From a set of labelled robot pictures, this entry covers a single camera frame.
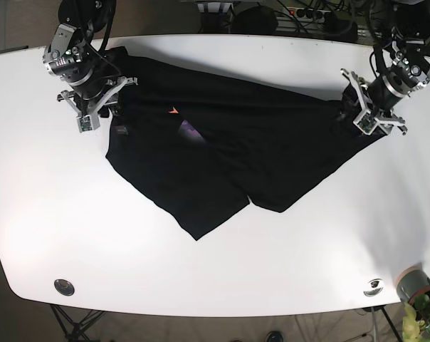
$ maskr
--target power strip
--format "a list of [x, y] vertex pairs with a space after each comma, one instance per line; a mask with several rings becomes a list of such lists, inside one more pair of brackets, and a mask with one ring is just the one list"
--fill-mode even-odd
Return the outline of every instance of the power strip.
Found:
[[302, 21], [302, 22], [316, 21], [318, 23], [323, 23], [327, 14], [330, 13], [330, 11], [324, 11], [324, 10], [318, 9], [316, 11], [316, 17], [314, 17], [315, 11], [310, 8], [304, 9], [303, 7], [287, 7], [287, 9], [288, 9], [288, 12], [286, 12], [285, 9], [283, 9], [282, 12], [287, 15], [292, 14], [297, 19], [299, 19], [299, 21]]

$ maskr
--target black garment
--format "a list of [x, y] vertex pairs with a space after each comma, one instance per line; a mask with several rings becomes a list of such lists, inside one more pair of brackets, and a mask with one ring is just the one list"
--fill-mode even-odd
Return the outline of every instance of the black garment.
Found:
[[[337, 121], [339, 101], [148, 58], [116, 64], [139, 85], [120, 93], [124, 116], [112, 121], [106, 158], [196, 240], [248, 197], [283, 212], [378, 139]], [[181, 134], [188, 123], [200, 136]]]

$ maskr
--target black cable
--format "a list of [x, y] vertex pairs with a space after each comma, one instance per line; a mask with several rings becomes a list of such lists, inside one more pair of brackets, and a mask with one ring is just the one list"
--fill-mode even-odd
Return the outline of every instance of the black cable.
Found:
[[373, 67], [373, 62], [372, 62], [372, 57], [373, 57], [373, 55], [374, 55], [374, 51], [372, 51], [372, 53], [370, 54], [370, 57], [369, 57], [370, 68], [372, 68], [372, 71], [373, 71], [374, 77], [375, 77], [375, 78], [378, 78], [377, 72], [374, 70], [374, 67]]
[[[288, 9], [288, 7], [287, 7], [283, 2], [281, 2], [281, 0], [277, 0], [277, 1], [278, 1], [278, 3], [280, 3], [280, 5], [281, 5], [281, 6], [283, 6], [285, 9]], [[295, 0], [295, 2], [298, 2], [299, 4], [301, 4], [301, 5], [305, 6], [306, 8], [312, 8], [312, 7], [309, 7], [309, 6], [308, 6], [308, 4], [306, 4], [305, 2], [303, 2], [303, 1], [301, 1], [301, 0]]]
[[[92, 80], [91, 82], [89, 82], [88, 84], [87, 84], [87, 86], [89, 86], [90, 84], [92, 84], [92, 83], [94, 83], [94, 82], [98, 82], [98, 81], [101, 81], [101, 80], [104, 80], [104, 79], [107, 79], [107, 78], [112, 78], [112, 77], [119, 77], [119, 76], [121, 76], [122, 75], [122, 72], [120, 71], [120, 69], [114, 64], [114, 63], [112, 63], [111, 61], [109, 61], [107, 58], [105, 58], [103, 55], [101, 55], [98, 51], [96, 51], [96, 49], [95, 48], [93, 48], [93, 46], [90, 44], [90, 42], [89, 42], [89, 40], [88, 40], [88, 37], [87, 37], [87, 33], [85, 32], [85, 29], [84, 29], [84, 27], [83, 27], [83, 24], [82, 24], [82, 19], [81, 19], [81, 17], [80, 17], [80, 12], [79, 12], [79, 5], [78, 5], [78, 1], [77, 0], [73, 0], [73, 4], [74, 4], [74, 8], [75, 8], [75, 14], [76, 14], [76, 16], [78, 17], [78, 21], [79, 21], [79, 26], [80, 26], [80, 31], [82, 32], [82, 37], [84, 38], [84, 41], [85, 41], [85, 44], [86, 44], [86, 46], [95, 54], [95, 55], [97, 55], [99, 58], [101, 58], [104, 62], [106, 62], [107, 64], [109, 64], [110, 66], [112, 66], [116, 71], [117, 71], [117, 74], [115, 74], [115, 75], [108, 75], [108, 76], [103, 76], [103, 77], [99, 77], [99, 78], [96, 78], [95, 80]], [[86, 98], [83, 98], [83, 96], [82, 96], [82, 99], [83, 100], [92, 100], [92, 98], [89, 98], [89, 99], [86, 99]]]
[[[327, 4], [326, 0], [321, 0], [323, 4]], [[328, 32], [324, 32], [324, 34], [326, 36], [341, 36], [344, 33], [347, 33], [351, 28], [353, 23], [356, 21], [356, 8], [354, 6], [354, 0], [350, 0], [350, 5], [351, 5], [351, 19], [350, 22], [348, 23], [348, 26], [345, 27], [343, 30], [341, 30], [340, 32], [337, 33], [328, 33]]]
[[101, 43], [101, 47], [99, 52], [104, 53], [106, 50], [106, 46], [108, 45], [110, 30], [112, 29], [112, 23], [114, 22], [115, 8], [117, 7], [117, 0], [112, 0], [112, 5], [110, 7], [110, 18], [107, 23], [106, 31], [104, 33], [103, 42]]

